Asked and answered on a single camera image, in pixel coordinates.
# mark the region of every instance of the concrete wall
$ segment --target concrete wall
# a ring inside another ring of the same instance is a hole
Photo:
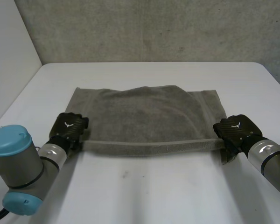
[[[280,82],[280,0],[15,0],[43,64],[258,62]]]
[[[0,0],[0,118],[41,67],[13,0]]]

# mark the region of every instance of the towel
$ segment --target towel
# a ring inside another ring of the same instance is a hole
[[[143,157],[224,148],[213,131],[226,118],[215,90],[76,88],[66,112],[89,118],[83,150],[96,154]]]

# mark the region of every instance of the light blue cap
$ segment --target light blue cap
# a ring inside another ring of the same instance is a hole
[[[32,143],[27,129],[21,125],[0,128],[0,156],[10,156],[24,151]]]
[[[41,204],[40,198],[20,192],[7,192],[2,201],[2,205],[7,211],[20,216],[35,214]]]

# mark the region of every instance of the white table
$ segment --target white table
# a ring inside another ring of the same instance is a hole
[[[42,146],[76,87],[126,90],[175,84],[217,90],[227,116],[245,114],[280,143],[280,85],[257,63],[53,63],[43,66],[0,120],[20,124]],[[1,199],[7,187],[0,179]],[[61,170],[32,217],[0,224],[280,224],[280,193],[239,155],[154,158],[80,154]]]

